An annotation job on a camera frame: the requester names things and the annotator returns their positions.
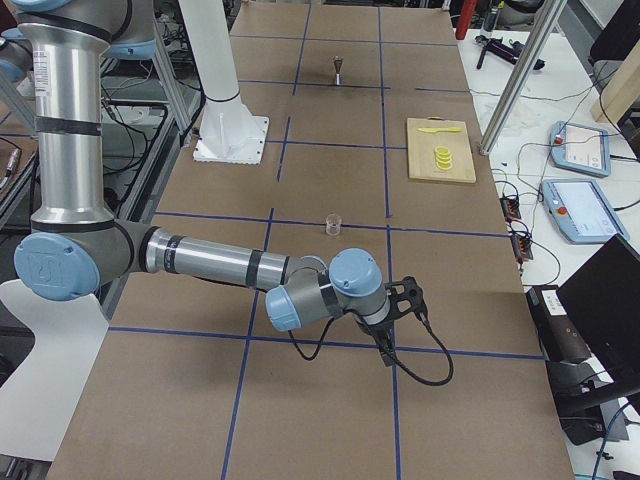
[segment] white table surface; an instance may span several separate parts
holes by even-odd
[[[477,70],[480,46],[474,39],[478,33],[477,30],[469,30],[465,40],[458,42],[458,48],[474,97],[478,121],[484,131],[498,103],[498,97],[478,92],[495,94],[502,92],[513,67],[495,55],[487,53],[482,69]],[[495,33],[494,36],[497,38],[504,37],[505,42],[512,39],[524,43],[528,36],[526,32]],[[611,125],[598,124],[593,120],[590,109],[594,102],[598,101],[598,93],[595,88],[589,88],[592,81],[566,38],[560,34],[552,34],[541,58],[546,62],[545,67],[529,77],[522,95],[560,99],[582,91],[584,93],[559,101],[527,98],[518,100],[488,161],[491,162],[492,168],[496,169],[494,170],[495,179],[513,183],[521,195],[525,192],[535,192],[535,189],[527,186],[523,181],[538,187],[543,178],[592,178],[556,168],[548,163],[549,149],[545,146],[525,147],[518,164],[517,155],[523,144],[548,144],[553,123],[571,118],[574,123],[604,128],[611,134],[617,133]],[[635,157],[622,136],[612,136],[609,140],[612,154]],[[613,160],[612,164],[611,175],[605,179],[597,179],[609,202],[614,207],[618,207],[638,200],[640,198],[640,163]],[[502,193],[503,188],[507,195],[513,193],[509,185],[498,183],[496,188],[498,193]],[[599,249],[600,245],[569,243],[559,232],[544,205],[538,203],[536,206],[534,195],[522,196],[520,203],[524,223],[529,228],[533,228],[533,239],[551,250],[560,260],[560,274],[554,283],[562,284]],[[640,206],[618,212],[618,216],[630,233],[631,245],[640,251]],[[535,245],[533,255],[534,260],[525,263],[523,284],[542,284],[551,281],[558,272],[556,261],[550,254]],[[599,364],[595,360],[594,365],[595,370],[599,371]],[[630,419],[638,421],[639,416],[635,411],[627,409],[625,413]],[[606,451],[613,455],[614,459],[601,462],[598,470],[600,477],[612,479],[614,470],[640,473],[640,427],[631,425],[628,427],[628,432],[630,441],[607,444]],[[572,445],[568,440],[566,443],[574,472],[580,475],[587,474],[590,478],[600,440],[594,440],[579,447]]]

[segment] blue tablet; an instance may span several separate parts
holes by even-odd
[[[562,234],[572,243],[605,243],[629,232],[595,180],[543,180],[544,203]]]
[[[551,128],[551,158],[558,168],[594,177],[611,174],[610,133],[601,128],[556,122]]]

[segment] sticker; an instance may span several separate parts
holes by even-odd
[[[33,52],[33,79],[36,87],[36,97],[46,97],[51,93],[49,53],[44,50]]]
[[[560,315],[566,315],[567,312],[560,303],[560,299],[558,298],[558,294],[555,290],[543,290],[542,298],[544,299],[544,303],[549,310],[549,313],[553,317],[557,317]]]

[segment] black mount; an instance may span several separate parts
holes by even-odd
[[[422,288],[416,283],[413,277],[404,277],[399,282],[385,284],[389,297],[389,313],[379,323],[368,325],[358,318],[358,326],[367,335],[370,335],[378,346],[380,356],[385,366],[394,365],[391,358],[395,356],[395,345],[393,341],[393,324],[396,320],[413,312],[416,318],[425,326],[429,326],[429,312],[424,303]]]

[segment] yellow knife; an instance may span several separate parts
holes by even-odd
[[[460,133],[462,128],[460,127],[421,127],[418,128],[419,132],[422,133],[440,133],[440,132],[448,132],[448,133]]]

